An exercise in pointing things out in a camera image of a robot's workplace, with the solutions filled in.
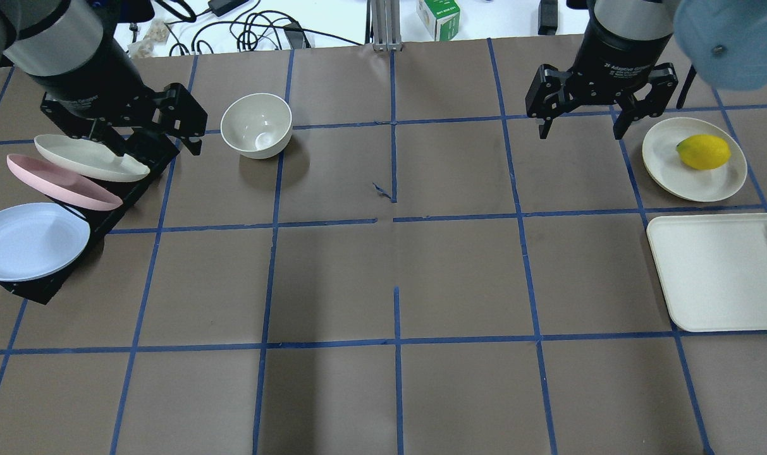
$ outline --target lemon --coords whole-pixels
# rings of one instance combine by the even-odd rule
[[[732,155],[729,144],[713,135],[694,135],[675,146],[681,161],[698,170],[721,167]]]

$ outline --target rectangular tray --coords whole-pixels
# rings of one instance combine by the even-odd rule
[[[678,327],[767,329],[767,214],[661,216],[647,237]]]

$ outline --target plate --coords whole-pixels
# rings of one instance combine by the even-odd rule
[[[675,146],[692,135],[714,135],[725,139],[732,155],[716,169],[699,171],[681,162]],[[719,127],[696,118],[668,118],[655,124],[641,146],[644,167],[655,182],[679,198],[715,202],[730,198],[746,182],[746,158],[735,139]]]
[[[678,327],[767,329],[767,214],[661,216],[647,236]]]
[[[34,147],[59,167],[88,178],[104,181],[138,181],[150,173],[150,168],[130,155],[116,156],[97,142],[72,139],[61,135],[39,135]]]
[[[27,281],[52,274],[88,244],[87,222],[51,202],[0,211],[0,281]]]
[[[47,196],[90,210],[114,210],[122,199],[74,171],[26,155],[7,155],[15,176]]]

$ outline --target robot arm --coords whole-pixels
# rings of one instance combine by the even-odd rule
[[[125,142],[114,127],[131,126],[175,136],[200,152],[206,112],[180,83],[163,92],[144,86],[112,27],[86,0],[0,0],[0,46],[44,87],[41,110],[66,135],[123,155]]]
[[[674,32],[698,74],[718,88],[750,90],[767,83],[767,0],[568,0],[588,8],[589,23],[573,66],[542,64],[525,98],[546,138],[553,120],[586,104],[621,113],[614,137],[632,122],[660,116],[678,78],[670,63],[656,66]],[[644,100],[635,93],[652,87]]]

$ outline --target green and white box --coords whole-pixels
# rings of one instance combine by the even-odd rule
[[[435,41],[450,41],[459,33],[462,10],[454,0],[417,0],[417,14]]]

